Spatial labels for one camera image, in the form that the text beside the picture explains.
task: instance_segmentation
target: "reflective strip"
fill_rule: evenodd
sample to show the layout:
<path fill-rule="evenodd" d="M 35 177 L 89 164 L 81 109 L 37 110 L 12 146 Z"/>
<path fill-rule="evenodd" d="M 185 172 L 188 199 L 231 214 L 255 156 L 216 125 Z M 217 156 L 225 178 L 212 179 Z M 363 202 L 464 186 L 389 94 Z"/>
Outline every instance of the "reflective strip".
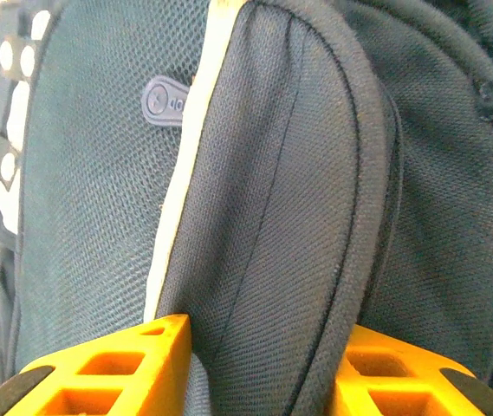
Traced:
<path fill-rule="evenodd" d="M 154 319 L 158 308 L 169 258 L 185 206 L 186 193 L 191 182 L 205 115 L 227 53 L 238 11 L 247 1 L 212 0 L 210 3 L 202 57 L 183 114 L 183 132 L 177 164 L 159 218 L 152 265 L 146 285 L 144 322 Z"/>

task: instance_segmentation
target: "rubber tab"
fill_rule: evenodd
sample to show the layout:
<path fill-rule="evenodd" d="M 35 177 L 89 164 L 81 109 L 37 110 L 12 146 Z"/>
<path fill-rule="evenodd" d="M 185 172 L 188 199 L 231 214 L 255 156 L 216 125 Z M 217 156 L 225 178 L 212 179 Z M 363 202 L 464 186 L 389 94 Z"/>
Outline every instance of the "rubber tab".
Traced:
<path fill-rule="evenodd" d="M 142 93 L 142 114 L 154 126 L 181 127 L 189 87 L 158 75 Z"/>

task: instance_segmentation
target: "backpack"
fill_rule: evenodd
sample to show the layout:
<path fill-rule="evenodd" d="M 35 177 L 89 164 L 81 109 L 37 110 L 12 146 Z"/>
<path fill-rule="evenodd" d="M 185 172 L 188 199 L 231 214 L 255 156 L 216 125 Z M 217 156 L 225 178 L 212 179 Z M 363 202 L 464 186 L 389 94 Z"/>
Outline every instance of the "backpack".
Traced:
<path fill-rule="evenodd" d="M 356 322 L 493 388 L 493 0 L 2 1 L 0 192 L 0 384 L 180 313 L 186 414 L 320 413 Z"/>

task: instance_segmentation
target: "yellow plastic part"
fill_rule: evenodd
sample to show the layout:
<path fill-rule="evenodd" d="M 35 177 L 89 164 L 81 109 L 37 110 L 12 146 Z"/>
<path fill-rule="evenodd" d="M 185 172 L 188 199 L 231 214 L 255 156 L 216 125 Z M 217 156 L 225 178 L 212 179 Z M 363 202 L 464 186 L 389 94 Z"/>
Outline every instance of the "yellow plastic part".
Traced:
<path fill-rule="evenodd" d="M 7 416 L 180 415 L 190 359 L 186 315 L 125 329 L 29 364 L 55 370 Z"/>
<path fill-rule="evenodd" d="M 440 372 L 473 374 L 441 355 L 355 326 L 328 416 L 482 415 Z"/>

